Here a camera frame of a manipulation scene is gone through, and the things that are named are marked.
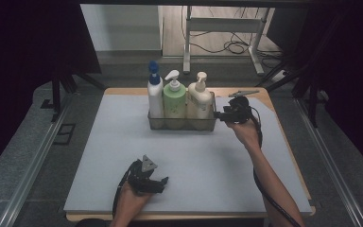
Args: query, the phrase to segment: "white board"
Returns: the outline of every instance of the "white board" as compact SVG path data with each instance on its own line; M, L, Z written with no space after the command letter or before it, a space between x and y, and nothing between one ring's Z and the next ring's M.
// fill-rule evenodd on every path
M230 99L217 97L221 110ZM116 187L130 164L146 154L158 168L151 180L169 177L164 193L143 212L171 214L265 213L249 154L217 120L214 131L152 131L147 96L104 95L64 210L111 213ZM263 152L304 214L312 212L275 113L256 98Z

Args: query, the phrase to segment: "pump bottle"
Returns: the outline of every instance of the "pump bottle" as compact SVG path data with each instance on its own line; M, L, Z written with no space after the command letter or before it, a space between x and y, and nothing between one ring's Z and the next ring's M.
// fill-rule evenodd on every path
M185 87L177 81L179 71L172 70L164 79L172 79L164 87L164 117L180 118L181 120L166 120L166 125L171 130L178 130L184 125L185 118Z
M164 83L162 78L158 75L158 63L150 61L148 66L150 75L147 85L148 89L148 102L149 102L149 123L151 128L159 129L164 121L164 100L163 90Z
M208 119L213 105L213 97L206 88L207 75L204 72L197 74L197 82L188 86L187 118Z

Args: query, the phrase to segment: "white pump cap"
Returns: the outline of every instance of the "white pump cap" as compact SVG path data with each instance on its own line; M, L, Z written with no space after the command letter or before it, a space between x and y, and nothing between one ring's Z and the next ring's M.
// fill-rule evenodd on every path
M196 83L196 91L197 92L203 92L203 91L205 91L205 87L206 87L205 80L206 80L206 77L207 77L207 75L204 72L199 72L197 74L197 83Z
M170 90L173 92L177 92L181 89L181 84L177 81L179 77L179 71L178 70L172 70L170 73L164 78L166 80L173 79L170 83Z

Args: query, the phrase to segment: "blue pump cap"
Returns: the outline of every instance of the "blue pump cap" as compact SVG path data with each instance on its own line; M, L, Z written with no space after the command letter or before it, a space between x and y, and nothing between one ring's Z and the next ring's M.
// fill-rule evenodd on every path
M151 74L156 74L158 73L159 65L156 61L150 61L148 69Z
M159 65L156 61L150 61L148 66L149 72L149 83L152 85L157 85L161 82L161 77L157 74Z

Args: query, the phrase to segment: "clear plastic basket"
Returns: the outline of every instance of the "clear plastic basket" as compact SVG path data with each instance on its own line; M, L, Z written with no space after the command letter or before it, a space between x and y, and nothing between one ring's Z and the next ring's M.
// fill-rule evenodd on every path
M174 131L213 131L215 128L216 112L215 94L211 92L213 104L207 119L195 118L151 118L148 113L149 126L152 130L174 130Z

